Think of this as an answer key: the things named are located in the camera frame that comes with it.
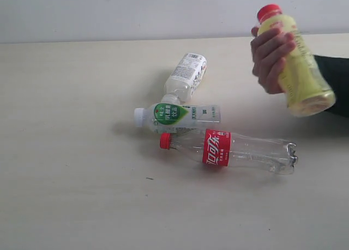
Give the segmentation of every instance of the white bottle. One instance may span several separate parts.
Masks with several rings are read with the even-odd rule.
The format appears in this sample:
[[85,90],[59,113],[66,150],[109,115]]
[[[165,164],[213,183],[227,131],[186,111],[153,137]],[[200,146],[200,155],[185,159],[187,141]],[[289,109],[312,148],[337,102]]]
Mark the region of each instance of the white bottle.
[[136,108],[136,127],[148,127],[155,133],[183,133],[191,129],[215,128],[220,123],[217,105],[191,106],[169,103]]
[[195,53],[184,55],[165,83],[161,103],[183,104],[190,100],[206,71],[206,58]]

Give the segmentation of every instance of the hand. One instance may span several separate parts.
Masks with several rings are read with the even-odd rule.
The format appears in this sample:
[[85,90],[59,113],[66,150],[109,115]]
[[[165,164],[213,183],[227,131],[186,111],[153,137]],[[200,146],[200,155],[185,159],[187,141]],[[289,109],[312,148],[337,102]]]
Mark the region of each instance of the hand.
[[279,74],[285,67],[287,56],[296,44],[292,33],[283,33],[279,28],[270,29],[257,36],[258,27],[252,29],[255,37],[251,41],[252,73],[258,77],[258,83],[269,94],[282,93],[278,83]]

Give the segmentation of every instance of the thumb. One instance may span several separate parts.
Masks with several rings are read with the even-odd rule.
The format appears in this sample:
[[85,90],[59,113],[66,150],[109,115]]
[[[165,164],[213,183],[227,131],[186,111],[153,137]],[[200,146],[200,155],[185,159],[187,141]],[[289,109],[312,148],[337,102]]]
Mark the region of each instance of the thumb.
[[252,28],[251,34],[252,34],[254,37],[257,37],[258,29],[259,29],[259,28],[258,28],[257,26],[255,26],[255,27]]

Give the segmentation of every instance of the red bottle cap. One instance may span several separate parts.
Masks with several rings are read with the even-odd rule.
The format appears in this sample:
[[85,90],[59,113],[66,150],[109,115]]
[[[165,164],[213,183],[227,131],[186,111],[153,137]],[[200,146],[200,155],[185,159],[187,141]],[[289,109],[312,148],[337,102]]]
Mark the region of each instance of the red bottle cap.
[[277,4],[268,4],[262,7],[257,13],[258,21],[262,23],[266,19],[266,17],[271,17],[275,13],[282,14],[282,10],[280,6],[278,6]]
[[162,134],[160,137],[160,148],[161,149],[170,149],[171,143],[171,134]]

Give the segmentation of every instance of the white bottle cap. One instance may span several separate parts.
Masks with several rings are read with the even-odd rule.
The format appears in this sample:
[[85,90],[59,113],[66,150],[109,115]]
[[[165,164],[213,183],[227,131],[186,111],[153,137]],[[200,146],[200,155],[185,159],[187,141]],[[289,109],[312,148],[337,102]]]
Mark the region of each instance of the white bottle cap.
[[145,120],[145,111],[144,108],[136,108],[134,112],[134,119],[136,127],[143,127]]
[[174,94],[166,94],[164,97],[161,99],[162,103],[166,104],[180,104],[180,100],[178,96]]

